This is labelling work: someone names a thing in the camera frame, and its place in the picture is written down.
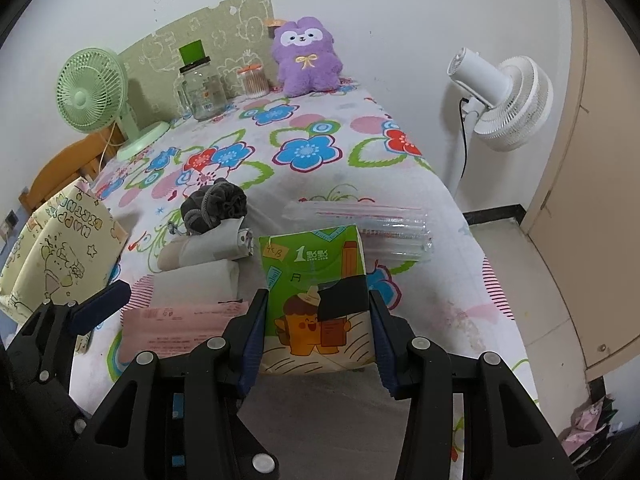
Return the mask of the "green desk fan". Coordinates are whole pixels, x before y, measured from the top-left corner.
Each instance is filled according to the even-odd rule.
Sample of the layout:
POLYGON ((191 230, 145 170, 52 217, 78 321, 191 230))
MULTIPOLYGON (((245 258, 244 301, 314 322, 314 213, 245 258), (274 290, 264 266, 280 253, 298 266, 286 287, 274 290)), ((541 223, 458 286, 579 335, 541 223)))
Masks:
POLYGON ((117 150, 121 162, 144 151, 170 128, 168 122, 140 129, 128 102, 128 75, 119 56, 108 49, 74 53, 58 74, 55 99, 61 117, 88 134, 115 124, 125 142, 117 150))

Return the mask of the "pink paper packet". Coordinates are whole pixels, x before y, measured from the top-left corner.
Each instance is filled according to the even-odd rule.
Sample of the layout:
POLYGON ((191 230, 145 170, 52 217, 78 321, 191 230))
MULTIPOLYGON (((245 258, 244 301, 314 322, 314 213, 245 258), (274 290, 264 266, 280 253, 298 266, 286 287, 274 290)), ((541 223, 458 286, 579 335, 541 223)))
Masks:
POLYGON ((229 301, 128 310, 122 317, 119 359, 131 362, 142 351, 161 359, 189 353, 203 341, 220 337, 232 318, 245 314, 249 306, 247 301, 229 301))

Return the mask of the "green patterned backboard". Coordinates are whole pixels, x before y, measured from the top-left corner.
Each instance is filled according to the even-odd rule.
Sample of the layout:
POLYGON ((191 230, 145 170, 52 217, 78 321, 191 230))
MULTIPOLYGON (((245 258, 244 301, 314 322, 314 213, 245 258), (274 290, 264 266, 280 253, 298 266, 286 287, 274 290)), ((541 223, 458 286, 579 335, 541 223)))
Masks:
POLYGON ((268 80, 275 82, 278 69, 267 26, 272 18, 271 0, 224 0, 179 18, 120 52, 129 77, 128 102, 138 126, 169 122, 180 115, 179 49, 196 40, 230 98, 243 93, 238 71, 244 66, 260 64, 268 80))

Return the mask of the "cotton swab jar orange lid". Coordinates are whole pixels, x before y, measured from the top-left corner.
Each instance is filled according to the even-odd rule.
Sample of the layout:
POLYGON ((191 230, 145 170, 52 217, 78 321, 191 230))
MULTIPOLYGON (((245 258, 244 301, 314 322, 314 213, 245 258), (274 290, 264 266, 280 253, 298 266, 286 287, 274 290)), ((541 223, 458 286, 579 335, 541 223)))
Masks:
POLYGON ((248 98, 257 99, 266 96, 270 91, 270 84, 262 64, 244 66, 236 72, 236 76, 248 98))

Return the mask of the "purple plush bunny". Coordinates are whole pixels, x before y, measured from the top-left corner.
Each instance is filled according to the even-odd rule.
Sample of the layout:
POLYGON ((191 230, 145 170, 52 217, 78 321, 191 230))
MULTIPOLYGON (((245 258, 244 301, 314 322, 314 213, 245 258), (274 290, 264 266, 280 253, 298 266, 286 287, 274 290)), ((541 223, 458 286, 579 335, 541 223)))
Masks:
POLYGON ((278 83, 288 98, 337 90, 343 63, 334 38, 313 16, 286 22, 274 31, 271 53, 278 66, 278 83))

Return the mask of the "wall power socket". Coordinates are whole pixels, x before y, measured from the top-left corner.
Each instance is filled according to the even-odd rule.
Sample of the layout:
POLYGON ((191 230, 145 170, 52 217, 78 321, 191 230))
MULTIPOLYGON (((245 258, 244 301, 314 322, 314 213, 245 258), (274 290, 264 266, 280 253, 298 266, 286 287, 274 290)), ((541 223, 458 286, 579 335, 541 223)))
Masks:
POLYGON ((0 235, 4 240, 8 240, 17 225, 17 215, 14 210, 10 210, 0 223, 0 235))

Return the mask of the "clear plastic zip bag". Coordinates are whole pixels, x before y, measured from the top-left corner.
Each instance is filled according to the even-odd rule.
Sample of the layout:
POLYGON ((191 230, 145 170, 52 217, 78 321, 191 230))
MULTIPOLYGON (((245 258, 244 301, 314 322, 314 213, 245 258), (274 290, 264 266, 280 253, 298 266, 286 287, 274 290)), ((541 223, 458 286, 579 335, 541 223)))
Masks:
POLYGON ((283 218, 303 231, 356 226, 369 259, 421 261, 433 249, 431 222, 424 209, 371 202, 291 202, 283 218))

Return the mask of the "glass mug jar green lid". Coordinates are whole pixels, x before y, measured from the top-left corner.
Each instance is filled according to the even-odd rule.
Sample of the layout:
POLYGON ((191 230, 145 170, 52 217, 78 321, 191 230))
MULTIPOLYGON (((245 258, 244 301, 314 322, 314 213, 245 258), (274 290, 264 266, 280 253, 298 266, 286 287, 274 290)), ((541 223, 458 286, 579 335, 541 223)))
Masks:
POLYGON ((178 90, 182 106, 198 122, 221 115, 227 106, 226 92, 201 40, 180 47, 179 53, 183 62, 178 90))

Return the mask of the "yellow cartoon fabric storage box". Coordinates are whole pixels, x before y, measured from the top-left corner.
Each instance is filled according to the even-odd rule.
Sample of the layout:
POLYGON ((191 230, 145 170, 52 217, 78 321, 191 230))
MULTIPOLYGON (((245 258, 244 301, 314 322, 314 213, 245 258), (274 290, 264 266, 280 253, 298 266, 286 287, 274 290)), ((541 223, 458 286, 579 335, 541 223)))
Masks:
POLYGON ((78 178, 28 219, 1 271, 1 310, 24 324, 40 304, 78 304, 106 286, 128 238, 78 178))

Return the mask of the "beige wooden door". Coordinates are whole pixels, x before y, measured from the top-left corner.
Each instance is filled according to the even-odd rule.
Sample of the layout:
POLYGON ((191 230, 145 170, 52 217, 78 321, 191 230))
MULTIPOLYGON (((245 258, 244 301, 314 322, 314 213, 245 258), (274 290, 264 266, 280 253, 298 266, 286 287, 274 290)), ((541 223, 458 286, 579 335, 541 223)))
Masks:
POLYGON ((570 73, 523 228, 593 380, 639 353, 639 53, 606 0, 570 0, 570 73))

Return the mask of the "white standing fan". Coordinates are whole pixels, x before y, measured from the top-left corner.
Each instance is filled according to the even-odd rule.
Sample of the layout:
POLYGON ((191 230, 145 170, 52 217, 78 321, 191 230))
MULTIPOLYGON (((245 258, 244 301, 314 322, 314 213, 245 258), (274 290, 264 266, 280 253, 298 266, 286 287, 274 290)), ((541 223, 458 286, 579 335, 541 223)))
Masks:
POLYGON ((442 180, 463 210, 530 203, 553 140, 551 78, 527 55, 492 64, 463 48, 448 64, 442 180))

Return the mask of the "white cloth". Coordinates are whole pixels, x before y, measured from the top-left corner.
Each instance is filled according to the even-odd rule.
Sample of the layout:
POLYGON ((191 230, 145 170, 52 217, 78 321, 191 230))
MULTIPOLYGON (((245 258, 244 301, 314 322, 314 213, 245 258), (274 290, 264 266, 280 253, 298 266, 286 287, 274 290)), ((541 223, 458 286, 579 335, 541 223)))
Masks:
POLYGON ((204 234, 179 235, 157 258, 161 271, 197 266, 218 260, 239 260, 253 255, 254 236, 242 226, 244 218, 227 219, 204 234))

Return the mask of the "dark grey knitted cloth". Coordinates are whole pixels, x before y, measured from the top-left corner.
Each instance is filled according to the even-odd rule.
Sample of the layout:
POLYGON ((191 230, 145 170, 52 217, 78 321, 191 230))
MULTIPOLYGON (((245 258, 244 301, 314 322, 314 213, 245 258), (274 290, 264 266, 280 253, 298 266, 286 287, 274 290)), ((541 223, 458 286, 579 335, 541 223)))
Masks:
POLYGON ((180 212, 186 232, 200 235, 218 228, 224 220, 244 218, 247 197, 239 186, 218 178, 189 195, 180 212))

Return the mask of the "floral tablecloth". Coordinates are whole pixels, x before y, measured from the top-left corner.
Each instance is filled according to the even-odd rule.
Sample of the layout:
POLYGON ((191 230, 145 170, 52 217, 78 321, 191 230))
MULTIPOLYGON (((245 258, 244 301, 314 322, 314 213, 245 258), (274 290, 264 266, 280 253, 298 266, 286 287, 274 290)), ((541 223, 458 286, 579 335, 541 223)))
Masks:
MULTIPOLYGON (((190 120, 126 162, 109 162, 94 192, 129 238, 112 270, 139 298, 153 293, 160 251, 180 205, 223 177, 246 194, 256 237, 303 231, 291 202, 371 202, 424 209, 433 249, 424 260, 364 256, 368 287, 418 335, 462 356, 500 354, 535 387, 506 295, 446 186, 396 122, 356 84, 300 98, 273 94, 190 120)), ((265 375, 244 419, 280 460, 285 479, 389 479, 409 405, 383 388, 374 362, 356 370, 265 375)))

